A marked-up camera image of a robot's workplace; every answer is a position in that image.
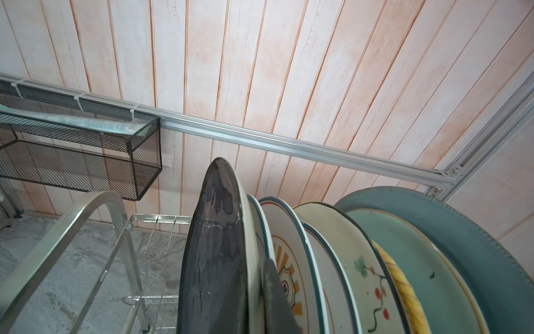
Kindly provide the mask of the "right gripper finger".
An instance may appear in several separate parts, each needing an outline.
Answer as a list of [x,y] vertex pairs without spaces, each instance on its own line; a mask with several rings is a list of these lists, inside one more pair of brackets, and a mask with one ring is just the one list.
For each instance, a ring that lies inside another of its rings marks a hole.
[[264,260],[262,269],[265,333],[300,333],[274,261]]

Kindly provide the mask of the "orange sunburst plate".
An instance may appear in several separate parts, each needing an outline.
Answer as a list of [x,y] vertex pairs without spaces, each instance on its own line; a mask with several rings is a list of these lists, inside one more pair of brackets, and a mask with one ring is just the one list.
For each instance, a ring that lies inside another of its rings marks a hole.
[[259,200],[286,299],[301,333],[329,333],[325,294],[310,240],[295,211],[273,196]]
[[331,333],[361,333],[361,321],[346,272],[326,238],[303,222],[309,238],[325,295]]

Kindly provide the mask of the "dark navy plate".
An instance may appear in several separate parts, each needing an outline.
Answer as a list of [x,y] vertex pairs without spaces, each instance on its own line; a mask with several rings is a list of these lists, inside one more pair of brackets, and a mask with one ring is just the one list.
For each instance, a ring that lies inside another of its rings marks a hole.
[[252,210],[232,165],[203,180],[182,262],[177,333],[263,333],[261,269]]

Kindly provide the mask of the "white plate black clover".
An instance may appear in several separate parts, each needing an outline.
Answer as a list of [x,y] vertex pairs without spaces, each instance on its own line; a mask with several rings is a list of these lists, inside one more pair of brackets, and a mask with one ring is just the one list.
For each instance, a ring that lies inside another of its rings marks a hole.
[[257,240],[259,256],[262,260],[271,259],[276,262],[271,231],[264,211],[259,201],[254,196],[248,194],[247,198],[253,216],[254,232]]

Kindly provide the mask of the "cream floral plate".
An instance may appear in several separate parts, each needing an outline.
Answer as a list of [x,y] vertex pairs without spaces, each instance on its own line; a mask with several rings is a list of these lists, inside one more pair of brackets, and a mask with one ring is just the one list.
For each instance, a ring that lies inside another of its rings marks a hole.
[[325,203],[294,209],[329,243],[350,282],[364,333],[411,333],[412,327],[385,261],[349,215]]

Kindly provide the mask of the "yellow woven plate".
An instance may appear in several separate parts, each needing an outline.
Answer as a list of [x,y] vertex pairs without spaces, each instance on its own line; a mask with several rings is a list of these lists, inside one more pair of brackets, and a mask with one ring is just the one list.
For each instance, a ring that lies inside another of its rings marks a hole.
[[410,324],[410,330],[412,333],[431,334],[431,329],[425,312],[405,274],[395,263],[393,258],[376,242],[374,242],[374,246],[377,248],[380,256],[388,268],[389,273],[392,276],[395,287],[399,293],[399,298],[403,305],[403,309],[406,312],[407,320]]

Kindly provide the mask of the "steel wire dish rack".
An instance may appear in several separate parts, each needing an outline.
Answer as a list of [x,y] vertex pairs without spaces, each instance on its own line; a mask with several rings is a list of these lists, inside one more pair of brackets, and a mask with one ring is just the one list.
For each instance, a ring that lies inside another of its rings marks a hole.
[[100,207],[19,306],[1,302],[3,333],[175,333],[187,217]]

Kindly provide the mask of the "light teal flower plate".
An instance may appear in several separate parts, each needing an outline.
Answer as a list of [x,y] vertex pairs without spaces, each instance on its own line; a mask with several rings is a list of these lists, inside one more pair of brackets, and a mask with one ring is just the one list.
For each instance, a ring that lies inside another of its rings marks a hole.
[[348,213],[400,267],[432,333],[489,333],[474,295],[456,268],[420,230],[388,212]]

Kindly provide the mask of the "grey green plate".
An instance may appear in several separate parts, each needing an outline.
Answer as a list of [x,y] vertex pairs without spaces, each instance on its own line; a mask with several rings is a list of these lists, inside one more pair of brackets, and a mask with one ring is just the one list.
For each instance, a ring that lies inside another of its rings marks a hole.
[[473,293],[491,333],[533,332],[533,279],[495,238],[424,193],[394,186],[361,189],[335,207],[380,210],[412,224],[445,254]]

